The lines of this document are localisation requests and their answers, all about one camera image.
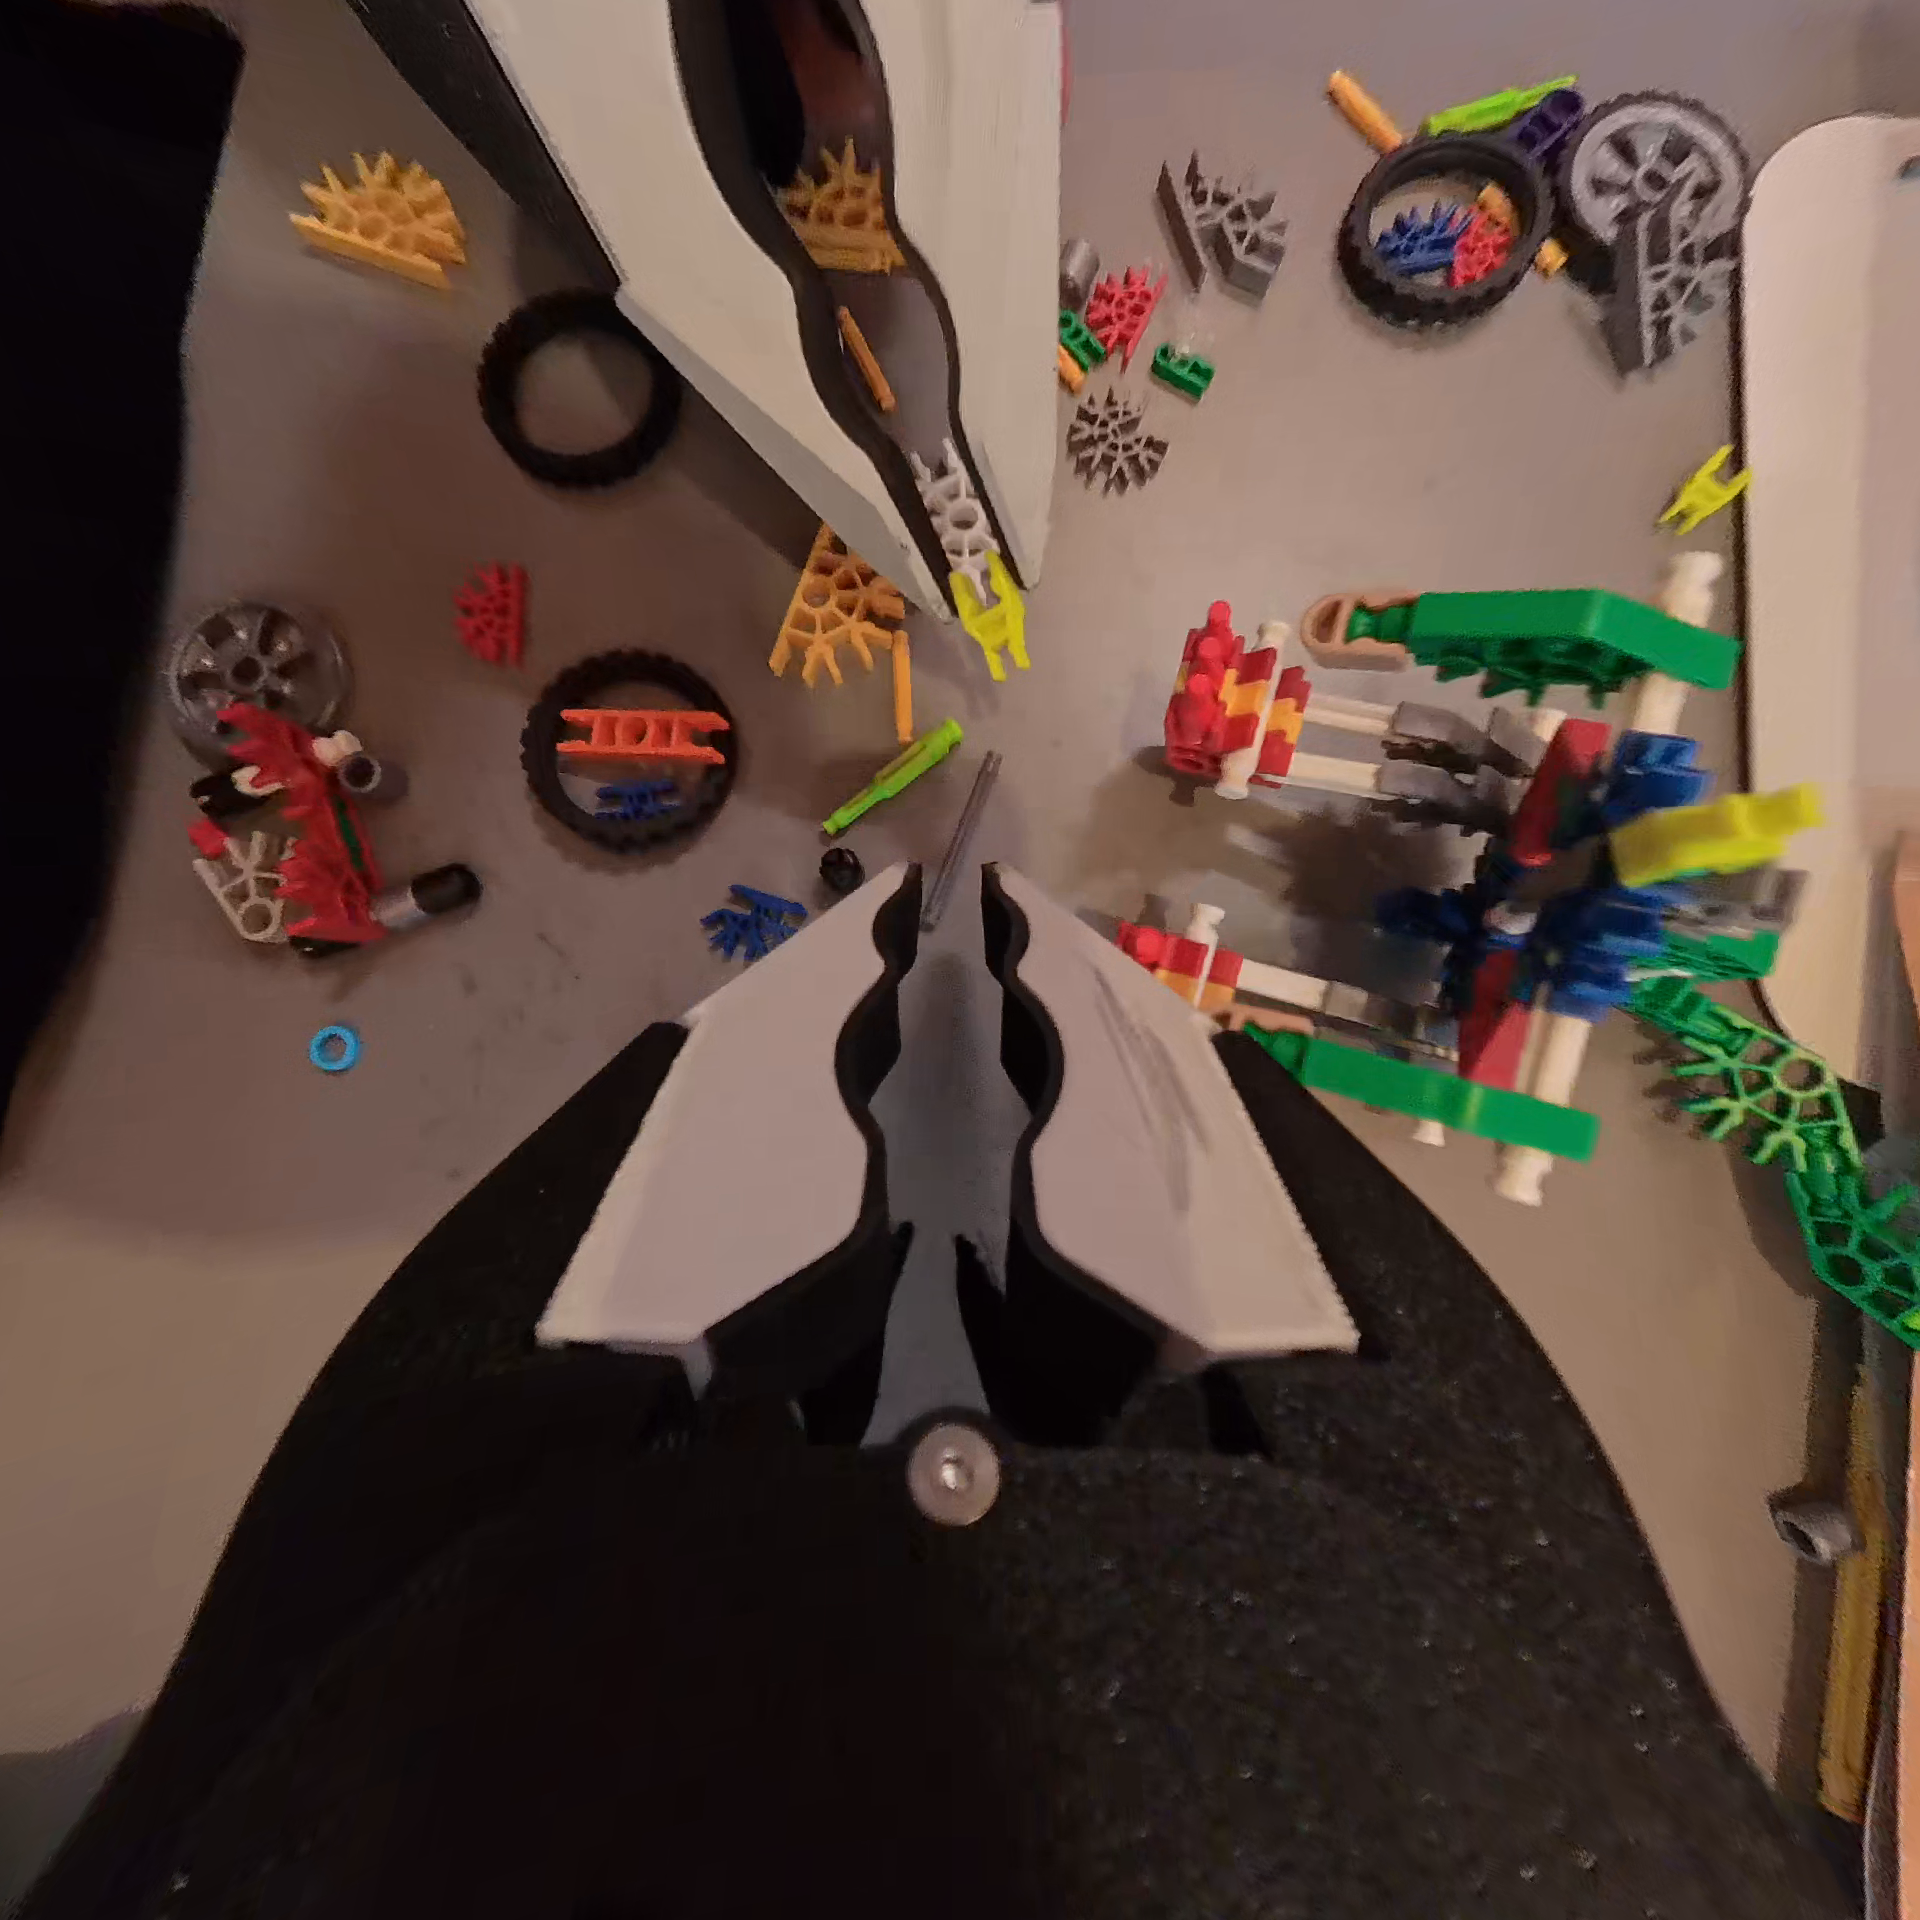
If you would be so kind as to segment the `grey connector with flat strip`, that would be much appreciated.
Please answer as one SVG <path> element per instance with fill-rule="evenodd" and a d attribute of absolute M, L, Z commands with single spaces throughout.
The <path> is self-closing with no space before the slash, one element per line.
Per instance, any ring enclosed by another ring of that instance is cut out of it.
<path fill-rule="evenodd" d="M 1251 182 L 1212 175 L 1197 151 L 1176 172 L 1158 170 L 1157 198 L 1186 289 L 1221 281 L 1237 297 L 1267 300 L 1286 251 L 1290 223 L 1277 198 Z"/>

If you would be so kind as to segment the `grey wheel with black tyre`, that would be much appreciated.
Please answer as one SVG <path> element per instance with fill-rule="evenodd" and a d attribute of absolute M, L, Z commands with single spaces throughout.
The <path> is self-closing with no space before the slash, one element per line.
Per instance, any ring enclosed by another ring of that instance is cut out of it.
<path fill-rule="evenodd" d="M 1590 250 L 1610 250 L 1628 214 L 1671 191 L 1704 239 L 1730 233 L 1744 218 L 1749 184 L 1741 138 L 1717 110 L 1651 89 L 1590 108 L 1554 162 L 1562 208 Z"/>

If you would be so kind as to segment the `person's dark clothing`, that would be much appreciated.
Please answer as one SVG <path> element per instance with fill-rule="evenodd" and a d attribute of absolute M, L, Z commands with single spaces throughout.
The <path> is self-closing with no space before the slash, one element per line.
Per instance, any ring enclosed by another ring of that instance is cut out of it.
<path fill-rule="evenodd" d="M 104 902 L 242 63 L 203 7 L 2 7 L 4 1106 Z"/>

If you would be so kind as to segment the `thin dark grey rod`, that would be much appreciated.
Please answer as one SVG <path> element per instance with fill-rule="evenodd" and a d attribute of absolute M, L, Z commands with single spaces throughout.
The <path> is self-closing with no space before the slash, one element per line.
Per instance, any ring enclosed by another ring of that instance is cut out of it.
<path fill-rule="evenodd" d="M 942 862 L 932 875 L 932 881 L 923 888 L 919 928 L 923 934 L 932 934 L 946 912 L 949 902 L 952 899 L 956 886 L 962 878 L 962 870 L 966 866 L 970 850 L 975 840 L 975 830 L 980 817 L 988 807 L 988 800 L 997 786 L 1000 774 L 1000 754 L 986 753 L 971 788 L 966 793 L 966 803 L 962 806 L 958 820 L 950 830 L 949 843 L 944 848 Z"/>

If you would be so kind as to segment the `dark grey snowflake connector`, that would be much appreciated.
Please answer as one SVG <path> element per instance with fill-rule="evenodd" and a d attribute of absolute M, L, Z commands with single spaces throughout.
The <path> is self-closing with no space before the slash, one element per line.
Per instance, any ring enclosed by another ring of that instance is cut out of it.
<path fill-rule="evenodd" d="M 1144 430 L 1144 404 L 1117 392 L 1077 402 L 1066 432 L 1071 475 L 1103 497 L 1148 487 L 1164 470 L 1167 443 Z"/>

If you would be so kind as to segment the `yellow clip connector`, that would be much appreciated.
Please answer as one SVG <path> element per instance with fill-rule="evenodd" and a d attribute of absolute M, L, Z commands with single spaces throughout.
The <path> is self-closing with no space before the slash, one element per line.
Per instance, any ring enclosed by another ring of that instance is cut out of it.
<path fill-rule="evenodd" d="M 1778 859 L 1802 832 L 1823 826 L 1816 785 L 1732 793 L 1660 807 L 1606 832 L 1606 858 L 1628 889 L 1695 875 L 1749 874 Z"/>

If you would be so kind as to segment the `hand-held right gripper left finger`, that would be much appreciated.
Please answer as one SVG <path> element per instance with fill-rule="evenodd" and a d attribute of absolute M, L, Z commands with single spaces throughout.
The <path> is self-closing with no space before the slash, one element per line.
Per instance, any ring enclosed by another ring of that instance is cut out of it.
<path fill-rule="evenodd" d="M 547 1346 L 816 1375 L 892 1290 L 874 1097 L 901 1052 L 922 866 L 898 862 L 696 1001 L 547 1304 Z"/>

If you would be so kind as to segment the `large yellow fan connector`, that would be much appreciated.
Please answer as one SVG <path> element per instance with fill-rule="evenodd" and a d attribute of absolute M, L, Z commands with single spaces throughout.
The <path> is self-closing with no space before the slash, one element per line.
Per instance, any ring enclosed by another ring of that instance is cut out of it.
<path fill-rule="evenodd" d="M 846 663 L 874 670 L 904 635 L 904 596 L 823 522 L 786 602 L 767 668 L 804 689 L 843 686 Z"/>

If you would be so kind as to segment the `grey spoked wheel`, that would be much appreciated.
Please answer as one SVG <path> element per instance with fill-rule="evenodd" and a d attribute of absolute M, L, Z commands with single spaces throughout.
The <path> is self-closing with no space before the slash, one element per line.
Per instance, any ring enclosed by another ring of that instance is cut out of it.
<path fill-rule="evenodd" d="M 351 703 L 351 663 L 316 615 L 231 599 L 180 626 L 159 651 L 159 705 L 189 758 L 206 770 L 229 761 L 221 714 L 247 705 L 332 732 Z"/>

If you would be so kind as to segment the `blue snowflake connector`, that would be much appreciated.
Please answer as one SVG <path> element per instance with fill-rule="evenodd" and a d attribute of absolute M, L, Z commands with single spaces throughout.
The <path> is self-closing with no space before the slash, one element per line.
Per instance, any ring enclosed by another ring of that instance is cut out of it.
<path fill-rule="evenodd" d="M 1448 281 L 1455 251 L 1477 220 L 1477 208 L 1435 202 L 1427 208 L 1405 206 L 1375 225 L 1368 233 L 1380 273 L 1413 281 Z"/>

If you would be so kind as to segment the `lime clip connector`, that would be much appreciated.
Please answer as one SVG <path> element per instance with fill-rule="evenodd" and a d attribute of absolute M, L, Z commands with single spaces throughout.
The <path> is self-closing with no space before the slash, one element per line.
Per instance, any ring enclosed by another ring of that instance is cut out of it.
<path fill-rule="evenodd" d="M 1656 528 L 1671 537 L 1692 537 L 1714 516 L 1732 510 L 1749 491 L 1750 471 L 1734 470 L 1734 447 L 1722 443 L 1698 470 L 1694 470 L 1671 494 Z"/>
<path fill-rule="evenodd" d="M 986 591 L 978 588 L 971 570 L 950 570 L 950 602 L 964 634 L 982 655 L 992 682 L 1006 683 L 1010 668 L 1029 668 L 1023 595 L 998 552 L 986 556 L 982 570 Z"/>

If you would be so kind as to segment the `orange connector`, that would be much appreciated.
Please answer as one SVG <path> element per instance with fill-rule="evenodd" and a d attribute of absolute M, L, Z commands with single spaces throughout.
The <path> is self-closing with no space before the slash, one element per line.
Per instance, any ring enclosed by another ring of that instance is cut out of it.
<path fill-rule="evenodd" d="M 730 758 L 731 723 L 701 708 L 563 708 L 565 761 L 714 766 Z"/>

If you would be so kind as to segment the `person's left hand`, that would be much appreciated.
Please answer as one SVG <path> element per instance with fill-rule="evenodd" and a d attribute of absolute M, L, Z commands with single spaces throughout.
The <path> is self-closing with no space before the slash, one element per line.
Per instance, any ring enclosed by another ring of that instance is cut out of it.
<path fill-rule="evenodd" d="M 864 57 L 854 14 L 843 2 L 767 2 L 784 65 L 799 99 L 803 153 L 840 151 L 850 138 L 868 153 L 882 136 L 878 70 Z"/>

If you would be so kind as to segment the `multicoloured construction toy model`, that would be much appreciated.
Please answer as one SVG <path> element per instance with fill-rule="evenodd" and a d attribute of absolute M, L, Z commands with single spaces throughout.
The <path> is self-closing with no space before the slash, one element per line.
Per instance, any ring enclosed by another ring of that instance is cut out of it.
<path fill-rule="evenodd" d="M 1628 1016 L 1667 1042 L 1695 1131 L 1782 1172 L 1816 1282 L 1915 1348 L 1917 1255 L 1868 1190 L 1842 1075 L 1714 998 L 1781 960 L 1808 878 L 1788 856 L 1648 889 L 1615 881 L 1606 832 L 1718 800 L 1678 726 L 1692 692 L 1732 686 L 1741 646 L 1709 626 L 1722 562 L 1686 552 L 1661 596 L 1603 591 L 1333 595 L 1291 630 L 1237 632 L 1213 603 L 1188 632 L 1164 716 L 1164 763 L 1215 800 L 1298 793 L 1392 826 L 1464 834 L 1462 881 L 1399 888 L 1387 937 L 1430 958 L 1392 999 L 1259 966 L 1223 912 L 1120 922 L 1116 947 L 1195 1012 L 1302 1086 L 1494 1151 L 1494 1190 L 1538 1208 L 1556 1164 L 1586 1161 L 1576 1106 L 1594 1032 Z"/>

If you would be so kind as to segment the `lime green rod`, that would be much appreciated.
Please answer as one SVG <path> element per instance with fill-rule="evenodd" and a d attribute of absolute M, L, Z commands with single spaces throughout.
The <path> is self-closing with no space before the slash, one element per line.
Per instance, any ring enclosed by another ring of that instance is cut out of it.
<path fill-rule="evenodd" d="M 821 820 L 821 832 L 828 840 L 839 840 L 875 807 L 895 800 L 907 786 L 923 779 L 939 763 L 944 763 L 964 744 L 964 729 L 956 718 L 907 744 L 898 758 L 886 761 L 878 774 L 854 791 L 850 800 L 830 812 Z"/>
<path fill-rule="evenodd" d="M 1501 87 L 1469 99 L 1467 103 L 1454 103 L 1439 113 L 1430 113 L 1420 124 L 1420 134 L 1424 138 L 1439 138 L 1446 134 L 1494 134 L 1508 129 L 1522 119 L 1524 113 L 1532 113 L 1556 92 L 1571 92 L 1574 87 L 1576 75 L 1562 75 L 1524 87 Z"/>

